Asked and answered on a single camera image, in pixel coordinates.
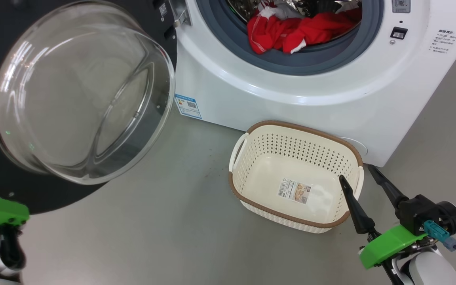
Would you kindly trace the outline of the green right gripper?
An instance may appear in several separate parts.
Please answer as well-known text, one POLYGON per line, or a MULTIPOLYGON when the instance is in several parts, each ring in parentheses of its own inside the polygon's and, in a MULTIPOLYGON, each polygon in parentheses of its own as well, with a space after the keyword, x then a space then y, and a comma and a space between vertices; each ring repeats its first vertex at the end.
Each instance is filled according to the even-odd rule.
MULTIPOLYGON (((367 164, 367 168, 374 181, 385 191, 385 194, 394 209, 399 209, 399 204, 401 202, 409 200, 409 198, 386 178, 376 166, 367 164)), ((366 215, 365 211, 353 195, 353 189, 349 182, 343 175, 339 176, 339 181, 356 232, 358 234, 375 235, 375 223, 372 218, 369 218, 366 215)), ((364 249, 360 251, 360 261, 365 269, 371 269, 376 264, 381 264, 391 256, 394 256, 405 248, 410 247, 416 241, 426 237, 427 234, 424 232, 416 236, 402 225, 395 226, 374 240, 371 240, 364 249)))

